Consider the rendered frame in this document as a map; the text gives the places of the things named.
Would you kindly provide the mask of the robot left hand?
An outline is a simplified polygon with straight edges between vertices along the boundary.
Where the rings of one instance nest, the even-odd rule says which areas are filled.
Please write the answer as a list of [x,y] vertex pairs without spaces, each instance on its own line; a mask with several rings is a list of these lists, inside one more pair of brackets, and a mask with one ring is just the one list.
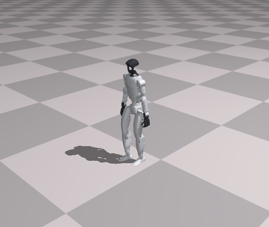
[[[144,116],[144,126],[143,127],[147,127],[150,125],[150,120],[149,120],[149,116],[146,116],[145,117],[145,113],[143,113],[143,116]],[[143,123],[141,125],[143,125]]]

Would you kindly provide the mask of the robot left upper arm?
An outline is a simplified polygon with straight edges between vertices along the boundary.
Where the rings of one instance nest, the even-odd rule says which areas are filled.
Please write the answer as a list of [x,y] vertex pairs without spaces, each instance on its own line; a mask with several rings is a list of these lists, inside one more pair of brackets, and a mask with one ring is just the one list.
[[146,83],[145,83],[145,81],[143,79],[139,78],[139,79],[137,79],[137,85],[139,87],[139,91],[140,91],[140,94],[141,94],[141,96],[139,97],[139,101],[143,102],[142,99],[144,97],[146,97],[146,88],[145,88]]

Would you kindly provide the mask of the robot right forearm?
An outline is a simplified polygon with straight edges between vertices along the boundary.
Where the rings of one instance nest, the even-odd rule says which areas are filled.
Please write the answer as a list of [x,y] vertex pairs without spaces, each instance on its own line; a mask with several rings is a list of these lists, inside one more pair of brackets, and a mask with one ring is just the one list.
[[125,92],[123,91],[122,102],[124,102],[124,106],[127,104],[127,100],[128,100],[128,93],[125,93]]

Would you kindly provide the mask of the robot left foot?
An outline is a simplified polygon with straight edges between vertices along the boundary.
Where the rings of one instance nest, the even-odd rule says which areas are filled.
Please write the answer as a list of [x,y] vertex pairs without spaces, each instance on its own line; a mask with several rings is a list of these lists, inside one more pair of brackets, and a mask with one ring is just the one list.
[[140,164],[140,163],[142,163],[142,162],[144,162],[144,161],[146,161],[146,158],[143,156],[143,159],[142,160],[140,160],[139,158],[134,162],[134,163],[132,163],[133,165],[138,165],[138,164]]

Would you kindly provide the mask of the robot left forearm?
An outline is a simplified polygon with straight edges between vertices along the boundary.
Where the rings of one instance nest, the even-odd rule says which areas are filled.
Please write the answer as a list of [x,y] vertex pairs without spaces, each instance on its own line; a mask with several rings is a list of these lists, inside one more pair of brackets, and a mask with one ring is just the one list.
[[149,116],[149,113],[148,113],[148,101],[147,101],[146,97],[144,97],[142,99],[142,101],[143,101],[143,103],[141,103],[141,104],[142,104],[142,107],[143,107],[143,113],[145,113],[145,117]]

